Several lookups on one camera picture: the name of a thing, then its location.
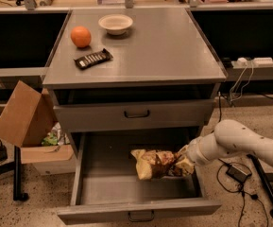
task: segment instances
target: speckled floor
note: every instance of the speckled floor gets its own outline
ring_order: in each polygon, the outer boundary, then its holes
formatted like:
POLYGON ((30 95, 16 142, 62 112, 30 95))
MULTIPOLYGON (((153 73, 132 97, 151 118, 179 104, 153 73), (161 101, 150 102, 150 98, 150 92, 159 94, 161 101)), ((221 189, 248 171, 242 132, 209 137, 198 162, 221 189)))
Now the speckled floor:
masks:
MULTIPOLYGON (((235 107, 229 107, 222 100, 222 118, 236 119, 247 125, 257 133, 273 138, 273 99, 264 97, 242 99, 235 102, 235 107)), ((219 119, 219 108, 215 108, 208 126, 202 134, 208 134, 213 130, 219 119)), ((6 144, 9 153, 9 161, 13 159, 13 147, 6 144)), ((269 215, 272 209, 271 202, 262 189, 259 177, 253 168, 252 162, 246 155, 227 159, 249 166, 253 172, 251 178, 245 184, 245 190, 250 194, 257 194, 264 204, 269 219, 269 225, 273 226, 273 218, 269 215)), ((87 227, 165 227, 165 226, 238 226, 238 219, 243 206, 241 194, 228 193, 216 180, 216 172, 221 163, 214 161, 208 166, 201 168, 202 182, 206 189, 206 195, 211 200, 222 201, 222 206, 210 216, 155 219, 148 223, 113 222, 99 224, 85 224, 72 226, 87 227)), ((29 200, 25 202, 13 201, 13 173, 8 172, 0 175, 0 226, 29 226, 29 227, 64 227, 65 224, 58 218, 56 212, 59 207, 67 206, 71 198, 74 174, 61 174, 41 176, 33 165, 25 165, 23 173, 23 190, 28 193, 29 200)), ((220 180, 227 187, 235 187, 235 182, 229 179, 224 172, 220 172, 220 180)), ((248 195, 245 196, 246 205, 244 216, 240 226, 267 226, 264 209, 258 201, 253 201, 248 195)))

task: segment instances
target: cardboard box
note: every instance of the cardboard box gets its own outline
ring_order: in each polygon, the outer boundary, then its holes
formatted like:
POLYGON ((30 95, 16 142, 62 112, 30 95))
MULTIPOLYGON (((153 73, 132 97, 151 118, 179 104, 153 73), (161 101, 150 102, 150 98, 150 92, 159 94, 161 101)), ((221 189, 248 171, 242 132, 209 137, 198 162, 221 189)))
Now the cardboard box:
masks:
POLYGON ((47 91, 39 93, 19 81, 0 116, 0 138, 21 148, 22 164, 41 167, 41 174, 75 171, 72 147, 42 147, 56 123, 47 91))

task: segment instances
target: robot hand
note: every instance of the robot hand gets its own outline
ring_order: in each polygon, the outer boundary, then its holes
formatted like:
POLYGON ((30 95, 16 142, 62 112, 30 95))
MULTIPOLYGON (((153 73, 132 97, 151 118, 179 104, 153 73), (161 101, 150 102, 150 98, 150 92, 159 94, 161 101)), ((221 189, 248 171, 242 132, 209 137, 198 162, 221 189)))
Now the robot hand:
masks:
POLYGON ((181 158, 190 165, 203 166, 241 152, 250 153, 273 167, 273 140, 234 120, 223 120, 213 133, 192 140, 181 150, 181 158))

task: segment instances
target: bowl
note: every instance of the bowl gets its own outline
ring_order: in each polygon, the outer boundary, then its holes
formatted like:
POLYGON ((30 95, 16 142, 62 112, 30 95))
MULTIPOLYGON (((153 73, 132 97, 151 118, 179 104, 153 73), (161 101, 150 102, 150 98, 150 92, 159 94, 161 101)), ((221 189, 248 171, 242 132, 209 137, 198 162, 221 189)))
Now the bowl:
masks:
POLYGON ((133 20, 123 14, 111 14, 99 19, 98 24, 111 35, 121 35, 131 27, 133 20))

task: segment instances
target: black drawer handle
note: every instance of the black drawer handle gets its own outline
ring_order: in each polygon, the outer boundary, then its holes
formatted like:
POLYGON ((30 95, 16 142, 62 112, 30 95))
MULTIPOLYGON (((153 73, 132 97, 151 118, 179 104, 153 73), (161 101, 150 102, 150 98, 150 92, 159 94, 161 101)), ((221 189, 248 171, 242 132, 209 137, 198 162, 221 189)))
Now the black drawer handle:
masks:
POLYGON ((131 216, 131 213, 128 212, 128 220, 131 221, 131 222, 149 222, 149 221, 152 221, 155 217, 155 214, 154 214, 154 210, 151 211, 151 217, 150 218, 140 218, 140 219, 134 219, 132 218, 131 216))
POLYGON ((140 114, 131 114, 125 111, 125 117, 126 118, 138 118, 138 117, 149 117, 150 111, 147 110, 145 113, 140 113, 140 114))

